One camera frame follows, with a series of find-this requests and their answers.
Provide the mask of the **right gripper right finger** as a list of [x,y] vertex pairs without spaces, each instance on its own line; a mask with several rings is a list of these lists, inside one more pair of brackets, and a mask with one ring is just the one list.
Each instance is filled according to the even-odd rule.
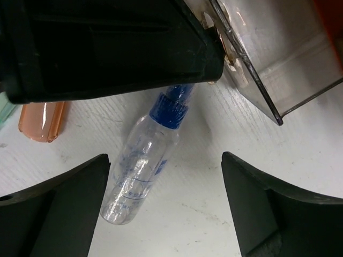
[[230,152],[222,174],[242,256],[342,256],[342,199],[271,176]]

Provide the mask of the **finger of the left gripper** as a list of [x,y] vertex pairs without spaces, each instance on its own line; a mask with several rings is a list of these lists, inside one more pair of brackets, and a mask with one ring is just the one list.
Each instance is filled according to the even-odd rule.
[[14,104],[218,80],[223,47],[184,1],[1,1],[1,91]]

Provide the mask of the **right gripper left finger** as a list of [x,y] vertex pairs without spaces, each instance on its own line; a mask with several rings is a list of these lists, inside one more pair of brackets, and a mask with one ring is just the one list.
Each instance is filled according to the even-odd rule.
[[1,197],[1,256],[87,256],[110,169],[107,154]]

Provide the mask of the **clear bottle blue cap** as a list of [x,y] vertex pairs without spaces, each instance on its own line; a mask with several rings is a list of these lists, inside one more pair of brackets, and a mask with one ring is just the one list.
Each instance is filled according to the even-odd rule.
[[193,84],[168,87],[132,128],[109,172],[100,210],[107,222],[124,225],[137,215],[179,141],[194,88]]

